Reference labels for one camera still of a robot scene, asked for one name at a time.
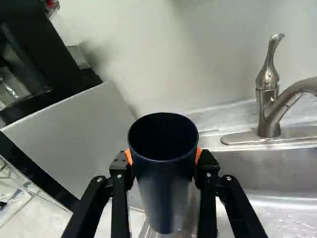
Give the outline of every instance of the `gray panel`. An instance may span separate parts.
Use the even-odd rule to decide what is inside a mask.
[[[127,148],[134,118],[117,87],[103,83],[1,131],[49,175],[81,198],[91,178]]]

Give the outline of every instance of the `faucet spout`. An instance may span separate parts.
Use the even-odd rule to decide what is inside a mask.
[[[274,138],[281,135],[280,120],[303,93],[317,95],[317,77],[307,78],[289,86],[274,101],[268,101],[260,113],[258,136]]]

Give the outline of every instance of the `kitchen faucet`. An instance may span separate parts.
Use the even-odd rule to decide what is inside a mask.
[[[303,93],[317,95],[317,77],[307,78],[289,86],[279,95],[279,75],[273,63],[274,52],[284,34],[271,36],[264,65],[256,79],[259,110],[258,136],[275,138],[281,135],[280,120]]]
[[[301,98],[303,93],[317,96],[317,76],[298,81],[279,94],[279,75],[273,63],[274,53],[284,34],[272,35],[267,55],[256,78],[256,99],[259,112],[259,124],[254,130],[227,134],[221,138],[225,145],[245,143],[274,143],[316,139],[317,128],[291,128],[281,133],[280,120],[285,113]]]

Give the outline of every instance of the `stainless steel sink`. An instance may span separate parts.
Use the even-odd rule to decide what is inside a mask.
[[[202,134],[220,175],[238,178],[270,238],[317,237],[317,140],[299,143],[227,146],[223,134]],[[222,204],[219,237],[234,237]]]

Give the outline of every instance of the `dark blue cup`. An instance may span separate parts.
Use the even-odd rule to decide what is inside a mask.
[[[147,221],[154,231],[170,234],[189,205],[197,128],[179,114],[149,114],[131,126],[128,143]]]

